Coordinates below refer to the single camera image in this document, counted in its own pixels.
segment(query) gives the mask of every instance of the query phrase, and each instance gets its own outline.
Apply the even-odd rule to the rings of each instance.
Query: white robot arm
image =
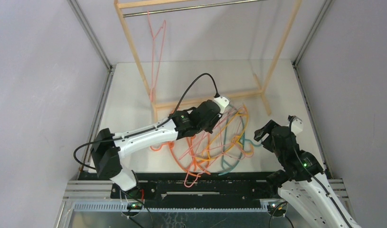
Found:
[[[295,135],[302,131],[301,119],[288,119],[288,126],[271,120],[255,131],[256,141],[268,134],[262,145],[276,155],[284,168],[268,176],[267,182],[314,228],[360,228],[335,195],[316,158],[300,150]],[[310,198],[300,190],[305,190]]]
[[[141,129],[123,133],[101,130],[91,148],[91,156],[99,179],[110,179],[123,191],[136,186],[134,173],[122,166],[120,159],[159,143],[191,137],[201,131],[212,133],[229,104],[223,96],[202,102],[197,108],[175,111],[168,118]]]

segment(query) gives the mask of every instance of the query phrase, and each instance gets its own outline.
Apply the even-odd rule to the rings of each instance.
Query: white wall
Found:
[[[0,227],[53,227],[105,76],[65,0],[0,0]]]
[[[137,0],[120,0],[130,2]],[[196,0],[126,9],[124,13],[194,6],[233,0]],[[134,62],[113,0],[79,0],[110,62]],[[163,20],[167,33],[163,61],[271,59],[295,0],[267,0],[238,5],[151,15],[155,31]],[[280,58],[294,59],[324,0],[303,0]],[[151,62],[147,16],[127,18],[142,62]],[[157,38],[157,56],[162,34]]]
[[[387,0],[335,1],[299,70],[358,223],[387,228]]]

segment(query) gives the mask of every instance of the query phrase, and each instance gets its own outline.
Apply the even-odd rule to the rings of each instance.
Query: wooden rack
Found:
[[[139,70],[140,77],[143,80],[144,87],[145,87],[146,92],[147,92],[149,97],[150,97],[150,87],[149,87],[149,84],[147,83],[146,75],[144,74],[139,55],[137,54],[137,51],[136,51],[136,46],[134,45],[131,32],[130,32],[128,24],[126,23],[126,20],[123,16],[122,10],[129,9],[129,8],[135,8],[135,7],[153,6],[153,5],[161,5],[161,4],[185,2],[185,1],[196,1],[196,0],[144,0],[144,1],[138,1],[138,2],[129,2],[129,3],[119,3],[118,0],[114,1],[116,13],[118,15],[119,21],[121,22],[126,39],[128,40],[128,43],[129,43],[130,50],[131,50],[133,58],[136,62],[136,66]],[[283,36],[280,39],[280,42],[279,42],[277,49],[276,49],[276,52],[273,56],[272,63],[269,66],[269,70],[267,71],[264,84],[262,85],[261,82],[259,81],[259,78],[257,77],[257,75],[253,74],[253,77],[254,77],[256,85],[257,85],[257,89],[250,90],[250,91],[237,92],[237,93],[223,94],[224,96],[228,97],[229,99],[260,96],[262,99],[264,108],[266,110],[266,113],[268,115],[272,114],[272,110],[270,108],[270,104],[267,100],[265,92],[266,92],[267,87],[269,86],[274,69],[277,65],[277,61],[280,57],[281,51],[283,50],[284,44],[285,44],[287,37],[290,33],[291,27],[293,26],[293,22],[295,20],[295,17],[298,13],[298,10],[300,9],[301,2],[302,2],[302,0],[295,0],[295,3],[293,5],[292,11],[291,11],[290,18],[287,22],[285,29],[284,29]],[[203,98],[195,98],[195,99],[186,100],[186,101],[182,102],[180,104],[180,106],[197,105],[197,104],[200,104],[202,101],[207,100],[207,99],[211,99],[211,98],[210,97],[203,97]],[[155,121],[158,121],[158,110],[174,108],[177,105],[177,103],[178,102],[157,103],[156,99],[154,98],[154,100],[151,102],[151,106],[153,108]]]

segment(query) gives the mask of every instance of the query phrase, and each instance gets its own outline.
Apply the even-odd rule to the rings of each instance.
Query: white floor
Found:
[[[270,62],[270,60],[162,62],[157,85],[157,99],[159,102],[179,100],[189,84],[204,72],[210,73],[215,78],[221,95],[226,92],[255,89],[256,84],[252,74],[256,73],[263,81]],[[143,63],[143,68],[150,83],[151,63]],[[203,77],[192,87],[187,98],[213,94],[214,88],[211,80]],[[260,98],[232,101],[235,106],[245,104],[248,108],[250,121],[246,137],[253,139],[254,131],[263,127],[270,119],[280,125],[286,125],[287,116],[296,115],[303,120],[304,124],[304,131],[297,136],[300,148],[311,152],[322,164],[321,154],[290,60],[278,62],[266,95],[272,109],[271,116],[267,116]],[[165,117],[169,112],[170,110],[160,113],[159,118]],[[134,63],[117,64],[100,128],[109,127],[111,132],[124,132],[147,126],[153,121],[149,98],[136,65]],[[184,153],[186,149],[185,140],[176,144],[177,155]],[[147,148],[132,154],[122,162],[135,172],[183,172],[175,163],[167,147],[159,152],[153,152]],[[254,156],[242,160],[234,172],[276,171],[278,169],[281,169],[281,166],[275,155],[259,147],[255,148]],[[220,162],[215,162],[210,171],[222,171]]]

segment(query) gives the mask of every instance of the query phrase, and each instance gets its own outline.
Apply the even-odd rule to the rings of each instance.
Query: metal rod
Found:
[[[314,23],[312,24],[311,30],[309,31],[304,43],[301,46],[300,51],[297,54],[297,57],[294,60],[294,67],[297,67],[300,63],[300,60],[302,59],[308,45],[310,44],[312,38],[315,36],[316,31],[318,30],[319,26],[321,25],[321,22],[325,19],[326,13],[329,11],[331,6],[333,5],[334,0],[325,0],[323,3],[323,6],[321,7],[321,10],[318,13],[318,16],[316,17]]]
[[[85,14],[83,13],[79,3],[77,0],[67,0],[70,7],[72,8],[74,14],[76,15],[78,21],[80,22],[80,25],[82,26],[85,34],[87,35],[88,39],[90,40],[91,44],[93,45],[95,51],[97,52],[98,56],[104,63],[105,67],[110,70],[111,69],[111,63],[106,56],[103,47],[101,46],[97,35],[94,33],[93,28],[91,27],[90,23],[88,22]]]
[[[241,1],[232,1],[232,2],[212,3],[212,4],[198,5],[198,6],[188,6],[188,7],[173,8],[173,9],[161,9],[161,10],[150,11],[150,14],[168,13],[168,12],[176,12],[176,11],[183,11],[183,10],[196,10],[196,9],[202,9],[202,8],[228,6],[228,5],[257,2],[257,1],[265,1],[265,0],[241,0]],[[147,15],[147,12],[127,13],[127,14],[123,14],[123,17],[130,18],[130,17],[143,16],[143,15]]]

